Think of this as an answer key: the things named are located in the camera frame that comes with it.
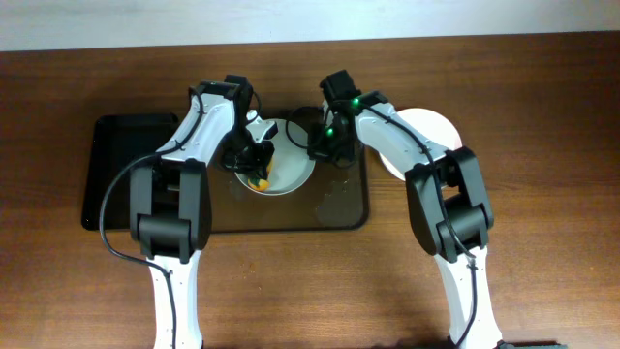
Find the white plate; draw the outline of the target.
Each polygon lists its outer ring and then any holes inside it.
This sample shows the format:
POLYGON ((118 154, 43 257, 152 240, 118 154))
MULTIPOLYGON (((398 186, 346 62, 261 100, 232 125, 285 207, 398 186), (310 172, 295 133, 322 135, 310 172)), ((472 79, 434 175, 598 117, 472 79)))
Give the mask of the white plate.
MULTIPOLYGON (((396 123, 405 126, 429 148, 435 161, 444 150, 456 150, 462 141, 455 126, 436 111, 422 108, 401 109, 391 106, 380 108, 396 123)), ((372 147, 380 153, 387 169, 398 179, 405 180, 405 173, 415 164, 427 164, 428 159, 419 145, 404 131, 392 124, 383 124, 383 131, 372 147)))

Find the yellow green sponge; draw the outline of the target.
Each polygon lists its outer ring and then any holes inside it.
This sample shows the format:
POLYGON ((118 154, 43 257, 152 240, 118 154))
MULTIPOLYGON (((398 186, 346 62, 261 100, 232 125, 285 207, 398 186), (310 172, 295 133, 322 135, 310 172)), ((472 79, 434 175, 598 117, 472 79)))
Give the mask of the yellow green sponge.
POLYGON ((264 192, 269 188, 270 182, 268 180, 273 167, 273 159, 270 159, 266 167, 254 176, 249 176, 246 183, 249 187, 257 192, 264 192))

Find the grey-green plate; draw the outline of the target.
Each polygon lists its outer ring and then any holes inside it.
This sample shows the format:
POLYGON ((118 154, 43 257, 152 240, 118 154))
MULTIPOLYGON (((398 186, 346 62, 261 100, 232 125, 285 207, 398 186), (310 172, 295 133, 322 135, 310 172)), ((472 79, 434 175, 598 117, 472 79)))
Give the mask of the grey-green plate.
POLYGON ((273 167, 268 178, 270 186, 264 192, 257 192, 246 183, 245 174, 236 174, 239 182, 251 191, 266 196, 280 196, 294 192, 312 174, 315 161, 311 160, 305 149, 294 145, 289 136, 296 143, 306 145, 308 135, 304 129, 293 122, 287 123, 285 119, 275 118, 277 133, 270 139, 275 151, 273 154, 273 167))

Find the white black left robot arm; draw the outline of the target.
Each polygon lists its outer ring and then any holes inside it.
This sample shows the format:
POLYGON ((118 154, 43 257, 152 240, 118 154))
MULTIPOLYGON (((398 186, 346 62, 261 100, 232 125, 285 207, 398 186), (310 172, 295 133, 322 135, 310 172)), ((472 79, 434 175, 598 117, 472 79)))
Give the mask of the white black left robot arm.
POLYGON ((265 183, 272 123, 250 108, 251 88, 193 88, 172 138, 130 165, 130 230, 153 282, 157 348, 200 348, 198 268, 212 227, 207 167, 222 151, 227 171, 265 183))

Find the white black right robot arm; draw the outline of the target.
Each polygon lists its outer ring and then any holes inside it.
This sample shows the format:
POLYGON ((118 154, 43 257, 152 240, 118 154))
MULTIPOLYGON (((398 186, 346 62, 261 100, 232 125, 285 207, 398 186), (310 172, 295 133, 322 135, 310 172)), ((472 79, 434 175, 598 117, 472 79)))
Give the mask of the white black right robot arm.
POLYGON ((329 122, 345 119, 356 141, 376 150, 401 173, 412 230, 441 274, 455 348, 501 348, 486 275, 494 214, 474 152, 436 111, 398 111, 359 98, 323 103, 329 122))

